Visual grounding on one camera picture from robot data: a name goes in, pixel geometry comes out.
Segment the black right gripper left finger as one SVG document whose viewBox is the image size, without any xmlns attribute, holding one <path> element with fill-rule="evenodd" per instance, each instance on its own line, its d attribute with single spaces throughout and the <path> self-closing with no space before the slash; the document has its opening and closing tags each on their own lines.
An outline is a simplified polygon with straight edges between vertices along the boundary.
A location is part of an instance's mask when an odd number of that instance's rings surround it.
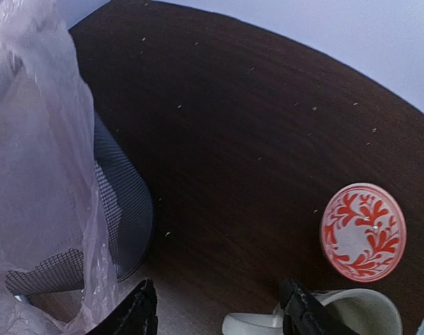
<svg viewBox="0 0 424 335">
<path fill-rule="evenodd" d="M 144 279 L 87 335 L 156 335 L 157 303 L 153 281 Z"/>
</svg>

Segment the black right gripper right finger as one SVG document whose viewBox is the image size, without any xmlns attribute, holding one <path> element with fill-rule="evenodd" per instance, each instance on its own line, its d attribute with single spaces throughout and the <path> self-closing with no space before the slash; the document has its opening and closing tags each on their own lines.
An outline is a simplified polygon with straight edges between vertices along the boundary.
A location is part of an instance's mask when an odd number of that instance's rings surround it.
<svg viewBox="0 0 424 335">
<path fill-rule="evenodd" d="M 334 318 L 297 280 L 287 279 L 280 285 L 280 308 L 284 312 L 283 334 L 356 334 Z"/>
</svg>

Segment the grey mesh trash bin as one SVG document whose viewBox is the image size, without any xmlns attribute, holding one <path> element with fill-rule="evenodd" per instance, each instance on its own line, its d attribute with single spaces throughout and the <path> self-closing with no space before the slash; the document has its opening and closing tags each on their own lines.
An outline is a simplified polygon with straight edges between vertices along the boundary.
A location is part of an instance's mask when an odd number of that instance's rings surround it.
<svg viewBox="0 0 424 335">
<path fill-rule="evenodd" d="M 153 201 L 145 181 L 99 116 L 95 117 L 94 157 L 109 252 L 117 279 L 123 281 L 143 263 L 153 239 Z M 33 271 L 11 271 L 6 276 L 6 287 L 14 295 L 82 289 L 82 252 L 72 248 L 42 261 Z"/>
</svg>

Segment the pink plastic trash bag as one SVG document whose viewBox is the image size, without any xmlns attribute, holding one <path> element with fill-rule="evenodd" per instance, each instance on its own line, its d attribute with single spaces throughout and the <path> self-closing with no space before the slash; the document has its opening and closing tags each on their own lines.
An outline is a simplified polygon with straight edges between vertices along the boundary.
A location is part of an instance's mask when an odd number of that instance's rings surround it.
<svg viewBox="0 0 424 335">
<path fill-rule="evenodd" d="M 84 334 L 118 302 L 96 178 L 93 97 L 53 1 L 0 1 L 0 334 Z M 69 323 L 18 301 L 12 271 L 82 252 Z"/>
</svg>

